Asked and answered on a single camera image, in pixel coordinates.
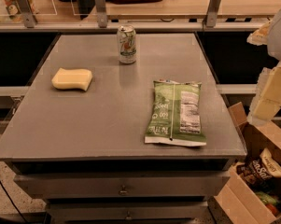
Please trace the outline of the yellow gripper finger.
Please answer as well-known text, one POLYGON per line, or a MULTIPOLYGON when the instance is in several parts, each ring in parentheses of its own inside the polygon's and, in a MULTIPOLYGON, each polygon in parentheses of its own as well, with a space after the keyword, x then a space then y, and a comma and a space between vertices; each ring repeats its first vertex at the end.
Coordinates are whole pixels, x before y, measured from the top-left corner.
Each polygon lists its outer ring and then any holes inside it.
POLYGON ((271 23, 271 21, 267 21, 259 29, 250 34, 246 41, 256 46, 266 45, 271 23))
POLYGON ((260 73, 247 120, 252 125, 264 125, 281 108, 281 62, 273 69, 264 67, 260 73))

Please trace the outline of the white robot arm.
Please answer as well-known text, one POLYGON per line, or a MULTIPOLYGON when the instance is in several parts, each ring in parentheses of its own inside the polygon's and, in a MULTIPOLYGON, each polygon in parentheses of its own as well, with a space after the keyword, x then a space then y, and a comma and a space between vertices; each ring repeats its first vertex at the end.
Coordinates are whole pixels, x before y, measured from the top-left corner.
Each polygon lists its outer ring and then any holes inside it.
POLYGON ((262 69, 249 108, 248 122, 263 125, 281 109, 281 8, 271 21, 250 34, 246 41, 256 46, 266 45, 268 54, 278 60, 274 68, 262 69))

